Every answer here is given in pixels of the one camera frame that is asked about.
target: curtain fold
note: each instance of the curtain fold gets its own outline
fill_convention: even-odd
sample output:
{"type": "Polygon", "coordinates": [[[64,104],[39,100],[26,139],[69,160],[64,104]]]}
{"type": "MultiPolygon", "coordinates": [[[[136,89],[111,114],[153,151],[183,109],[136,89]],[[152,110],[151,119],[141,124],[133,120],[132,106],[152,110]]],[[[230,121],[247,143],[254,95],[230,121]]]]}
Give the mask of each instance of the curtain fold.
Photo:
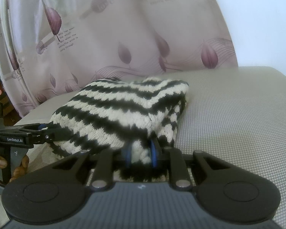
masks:
{"type": "Polygon", "coordinates": [[[233,66],[216,0],[0,0],[0,74],[22,117],[103,77],[233,66]]]}

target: leaf-print curtain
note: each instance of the leaf-print curtain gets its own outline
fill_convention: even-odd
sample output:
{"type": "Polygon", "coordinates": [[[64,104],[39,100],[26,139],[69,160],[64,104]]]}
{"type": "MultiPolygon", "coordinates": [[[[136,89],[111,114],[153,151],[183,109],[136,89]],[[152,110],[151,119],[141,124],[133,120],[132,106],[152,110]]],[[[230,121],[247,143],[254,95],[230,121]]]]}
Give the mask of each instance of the leaf-print curtain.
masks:
{"type": "Polygon", "coordinates": [[[21,116],[103,77],[230,66],[215,0],[0,0],[0,74],[21,116]]]}

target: mattress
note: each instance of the mattress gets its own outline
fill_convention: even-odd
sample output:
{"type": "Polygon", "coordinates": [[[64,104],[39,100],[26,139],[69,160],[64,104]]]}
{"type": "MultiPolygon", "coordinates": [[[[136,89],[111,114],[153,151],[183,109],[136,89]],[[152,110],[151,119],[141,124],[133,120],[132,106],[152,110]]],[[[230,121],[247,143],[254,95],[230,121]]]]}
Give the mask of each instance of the mattress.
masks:
{"type": "MultiPolygon", "coordinates": [[[[162,75],[189,83],[176,147],[203,150],[271,180],[281,192],[274,221],[286,229],[286,77],[271,67],[239,67],[162,75]]],[[[18,124],[46,123],[76,92],[54,97],[18,124]]],[[[29,171],[55,161],[44,145],[29,150],[29,171]]],[[[0,197],[0,227],[8,221],[0,197]]]]}

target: metal screw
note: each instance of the metal screw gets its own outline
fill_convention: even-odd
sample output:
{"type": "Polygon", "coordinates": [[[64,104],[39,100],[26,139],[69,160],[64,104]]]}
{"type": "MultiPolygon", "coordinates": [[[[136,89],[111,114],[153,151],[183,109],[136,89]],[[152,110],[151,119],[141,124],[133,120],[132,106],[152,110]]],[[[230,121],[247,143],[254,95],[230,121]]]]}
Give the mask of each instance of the metal screw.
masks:
{"type": "Polygon", "coordinates": [[[103,180],[96,180],[91,184],[94,188],[104,188],[106,187],[107,183],[103,180]]]}
{"type": "Polygon", "coordinates": [[[178,180],[176,181],[176,186],[179,188],[187,188],[191,185],[188,180],[178,180]]]}

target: black and white striped fabric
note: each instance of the black and white striped fabric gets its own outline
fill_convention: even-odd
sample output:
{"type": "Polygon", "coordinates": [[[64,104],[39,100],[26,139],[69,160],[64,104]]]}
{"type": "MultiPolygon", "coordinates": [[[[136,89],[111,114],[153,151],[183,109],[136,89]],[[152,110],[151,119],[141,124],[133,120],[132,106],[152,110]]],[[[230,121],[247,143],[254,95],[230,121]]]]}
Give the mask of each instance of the black and white striped fabric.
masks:
{"type": "Polygon", "coordinates": [[[49,127],[68,128],[72,135],[69,141],[55,142],[53,152],[65,157],[130,144],[131,163],[149,164],[151,136],[162,147],[174,146],[188,88],[183,81],[157,78],[94,81],[53,114],[49,127]]]}

